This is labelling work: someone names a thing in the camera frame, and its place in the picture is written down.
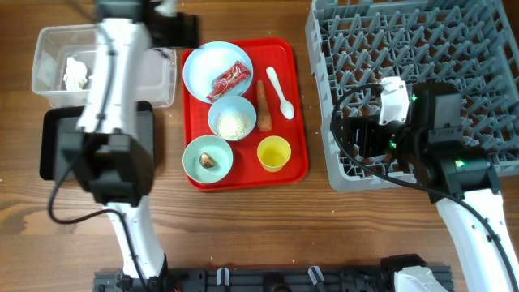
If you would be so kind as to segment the red snack wrapper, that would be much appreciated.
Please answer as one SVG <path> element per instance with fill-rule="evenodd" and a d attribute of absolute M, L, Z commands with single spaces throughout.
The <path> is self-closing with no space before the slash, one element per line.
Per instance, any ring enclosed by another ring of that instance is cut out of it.
<path fill-rule="evenodd" d="M 229 90 L 251 77 L 251 72 L 240 61 L 236 61 L 228 70 L 221 73 L 212 81 L 212 91 L 207 95 L 214 102 Z"/>

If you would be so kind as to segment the yellow plastic cup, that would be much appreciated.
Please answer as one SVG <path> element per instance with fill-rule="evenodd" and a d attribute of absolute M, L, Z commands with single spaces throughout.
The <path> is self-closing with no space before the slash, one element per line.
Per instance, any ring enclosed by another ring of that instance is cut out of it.
<path fill-rule="evenodd" d="M 277 135 L 264 138 L 257 147 L 259 162 L 268 172 L 281 170 L 289 161 L 291 153 L 289 142 Z"/>

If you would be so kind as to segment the light blue bowl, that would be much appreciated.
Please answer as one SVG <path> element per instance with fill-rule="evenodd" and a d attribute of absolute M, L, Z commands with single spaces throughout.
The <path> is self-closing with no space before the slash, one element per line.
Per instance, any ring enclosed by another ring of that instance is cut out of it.
<path fill-rule="evenodd" d="M 253 131 L 255 124 L 255 107 L 244 97 L 222 97 L 208 111 L 211 131 L 224 140 L 243 140 Z"/>

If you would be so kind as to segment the orange carrot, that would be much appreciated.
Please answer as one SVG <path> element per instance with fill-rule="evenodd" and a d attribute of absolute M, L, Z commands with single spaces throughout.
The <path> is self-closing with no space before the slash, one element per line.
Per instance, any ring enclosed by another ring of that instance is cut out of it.
<path fill-rule="evenodd" d="M 272 117 L 268 109 L 267 97 L 262 80 L 256 83 L 256 94 L 258 104 L 256 125 L 260 131 L 271 131 Z"/>

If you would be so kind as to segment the white rice pile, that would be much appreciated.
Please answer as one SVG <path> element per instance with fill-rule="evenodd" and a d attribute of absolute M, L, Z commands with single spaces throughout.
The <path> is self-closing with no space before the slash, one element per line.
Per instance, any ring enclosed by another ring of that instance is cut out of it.
<path fill-rule="evenodd" d="M 215 127 L 221 138 L 240 140 L 250 133 L 252 123 L 248 116 L 239 111 L 224 111 L 218 114 Z"/>

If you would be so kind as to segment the white tissue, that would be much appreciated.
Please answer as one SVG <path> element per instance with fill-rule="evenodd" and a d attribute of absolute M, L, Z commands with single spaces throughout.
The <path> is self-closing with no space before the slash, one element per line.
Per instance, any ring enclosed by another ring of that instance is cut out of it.
<path fill-rule="evenodd" d="M 63 82 L 67 91 L 81 91 L 88 82 L 88 68 L 86 65 L 77 61 L 73 57 L 66 59 L 66 68 L 63 75 Z"/>

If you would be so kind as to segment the mint green bowl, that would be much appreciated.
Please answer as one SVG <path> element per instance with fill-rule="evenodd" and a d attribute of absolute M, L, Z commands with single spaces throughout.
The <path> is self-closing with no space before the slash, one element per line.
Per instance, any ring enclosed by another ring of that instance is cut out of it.
<path fill-rule="evenodd" d="M 192 140 L 182 156 L 187 176 L 203 184 L 221 181 L 230 172 L 233 163 L 231 147 L 215 135 L 203 135 Z"/>

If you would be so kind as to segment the brown food scrap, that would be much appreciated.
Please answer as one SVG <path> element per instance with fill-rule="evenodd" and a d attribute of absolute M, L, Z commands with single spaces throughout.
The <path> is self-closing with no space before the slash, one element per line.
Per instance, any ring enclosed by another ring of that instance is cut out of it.
<path fill-rule="evenodd" d="M 205 169 L 210 169 L 216 166 L 214 159 L 206 152 L 203 152 L 199 157 L 200 165 Z"/>

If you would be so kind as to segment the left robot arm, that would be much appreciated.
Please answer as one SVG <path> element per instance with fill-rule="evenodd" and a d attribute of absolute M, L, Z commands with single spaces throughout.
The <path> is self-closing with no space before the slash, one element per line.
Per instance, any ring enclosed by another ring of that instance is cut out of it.
<path fill-rule="evenodd" d="M 167 1 L 98 1 L 94 14 L 69 4 L 96 27 L 95 79 L 76 129 L 62 135 L 58 151 L 67 167 L 54 180 L 48 215 L 60 225 L 108 215 L 125 260 L 115 285 L 123 291 L 171 291 L 174 282 L 149 208 L 155 163 L 138 140 L 135 83 L 147 50 L 199 48 L 199 16 L 177 12 Z M 54 201 L 69 174 L 101 210 L 74 219 L 55 215 Z"/>

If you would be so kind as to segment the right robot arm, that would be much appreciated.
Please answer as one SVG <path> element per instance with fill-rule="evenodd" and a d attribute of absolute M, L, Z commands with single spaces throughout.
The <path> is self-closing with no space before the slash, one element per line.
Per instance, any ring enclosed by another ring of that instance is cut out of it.
<path fill-rule="evenodd" d="M 342 114 L 342 103 L 369 90 L 391 101 L 391 118 Z M 347 158 L 388 154 L 412 165 L 414 183 L 372 175 L 429 195 L 457 249 L 473 291 L 516 291 L 518 259 L 504 219 L 500 180 L 486 149 L 467 146 L 461 125 L 461 92 L 450 83 L 364 84 L 351 88 L 332 110 L 330 131 Z"/>

